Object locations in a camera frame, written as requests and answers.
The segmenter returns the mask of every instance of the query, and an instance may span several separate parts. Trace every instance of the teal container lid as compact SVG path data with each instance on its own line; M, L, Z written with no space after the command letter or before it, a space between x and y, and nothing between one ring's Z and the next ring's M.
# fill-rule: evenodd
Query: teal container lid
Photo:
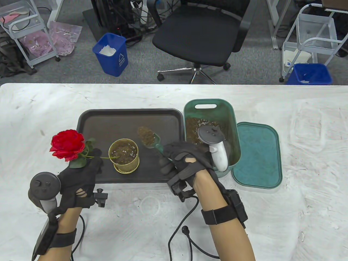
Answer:
M271 126L237 124L242 155L232 176L242 186L274 189L283 179L278 133Z

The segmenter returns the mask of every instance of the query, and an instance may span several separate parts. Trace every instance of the gold flower pot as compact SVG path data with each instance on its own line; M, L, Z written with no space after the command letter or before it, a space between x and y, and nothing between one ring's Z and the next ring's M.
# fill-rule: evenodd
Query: gold flower pot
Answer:
M110 158L113 157L111 153L117 149L117 147L119 146L119 144L121 142L127 142L129 145L136 147L137 153L136 153L135 158L130 163L127 163L124 165L115 163L113 161L114 159L110 159L110 160L113 163L113 166L116 169L116 171L118 171L121 174L131 174L139 167L139 163L140 163L140 161L139 161L139 148L134 141L132 141L130 139L119 139L119 140L115 141L114 143L111 144L111 146L109 148L109 157Z

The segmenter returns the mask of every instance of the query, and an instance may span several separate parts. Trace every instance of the white tablecloth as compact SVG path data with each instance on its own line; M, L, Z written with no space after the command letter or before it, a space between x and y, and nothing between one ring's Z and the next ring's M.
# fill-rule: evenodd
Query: white tablecloth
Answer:
M256 260L347 261L348 87L228 85L5 84L0 87L0 260L29 260L45 214L27 198L38 172L67 164L48 152L53 135L76 128L88 109L176 108L196 98L231 103L237 122L268 124L280 137L283 182L276 191L236 187ZM165 184L99 184L105 208L84 209L86 234L74 257L87 260L168 260L167 242L194 205ZM151 195L140 210L141 200ZM199 208L187 219L190 235L216 254ZM81 233L78 224L77 238ZM186 237L172 242L174 260L189 260ZM209 260L194 250L194 260Z

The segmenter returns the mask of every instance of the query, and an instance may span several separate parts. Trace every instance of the green leaf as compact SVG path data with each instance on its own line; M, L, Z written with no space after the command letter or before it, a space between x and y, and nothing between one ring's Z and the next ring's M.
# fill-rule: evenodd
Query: green leaf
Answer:
M86 140L86 142L90 141L91 143L95 142L95 138L89 138L88 140Z
M70 161L69 168L82 168L86 166L87 160L86 158L79 155L77 159Z
M93 145L94 145L95 139L90 138L86 140L86 150L88 150L88 155L93 151Z

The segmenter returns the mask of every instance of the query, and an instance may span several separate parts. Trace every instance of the chair seat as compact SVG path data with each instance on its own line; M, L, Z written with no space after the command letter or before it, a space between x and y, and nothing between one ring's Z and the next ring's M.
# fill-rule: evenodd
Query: chair seat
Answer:
M223 66L233 50L239 25L237 19L222 12L183 5L163 22L152 43L186 61Z

